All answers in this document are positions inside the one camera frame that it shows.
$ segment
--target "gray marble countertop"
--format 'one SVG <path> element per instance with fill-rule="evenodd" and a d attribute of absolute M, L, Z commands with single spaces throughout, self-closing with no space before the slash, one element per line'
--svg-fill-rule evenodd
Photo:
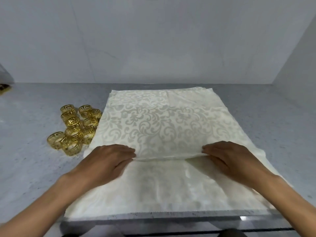
<path fill-rule="evenodd" d="M 271 85 L 195 84 L 15 84 L 0 96 L 0 223 L 27 207 L 82 159 L 51 149 L 46 138 L 64 130 L 60 107 L 91 104 L 103 110 L 110 91 L 213 88 L 272 165 L 316 205 L 316 118 Z M 268 215 L 263 211 L 138 213 L 106 220 Z"/>

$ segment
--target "cream fabric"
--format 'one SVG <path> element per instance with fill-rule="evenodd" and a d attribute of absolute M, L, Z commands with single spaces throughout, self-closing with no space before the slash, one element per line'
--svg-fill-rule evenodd
<path fill-rule="evenodd" d="M 272 208 L 202 156 L 202 145 L 220 140 L 246 146 L 278 174 L 212 89 L 112 91 L 84 156 L 117 143 L 135 148 L 137 158 L 120 178 L 75 201 L 65 217 Z"/>

